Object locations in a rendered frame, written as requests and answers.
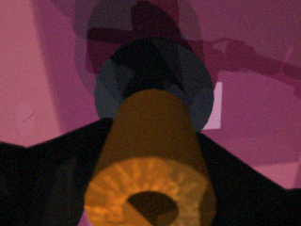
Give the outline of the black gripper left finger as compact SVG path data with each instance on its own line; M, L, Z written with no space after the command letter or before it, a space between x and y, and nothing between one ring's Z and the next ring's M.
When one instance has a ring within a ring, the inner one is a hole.
M25 148L0 141L0 205L13 226L78 226L113 119Z

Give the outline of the orange cylinder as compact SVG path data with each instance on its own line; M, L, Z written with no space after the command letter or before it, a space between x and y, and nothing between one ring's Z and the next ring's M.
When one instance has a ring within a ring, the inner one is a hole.
M87 186L93 226L210 226L216 203L183 102L159 89L125 99Z

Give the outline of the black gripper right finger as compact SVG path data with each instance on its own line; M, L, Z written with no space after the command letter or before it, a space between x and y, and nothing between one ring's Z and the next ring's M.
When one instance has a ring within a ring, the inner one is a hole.
M301 188L285 189L196 135L217 201L210 226L301 226Z

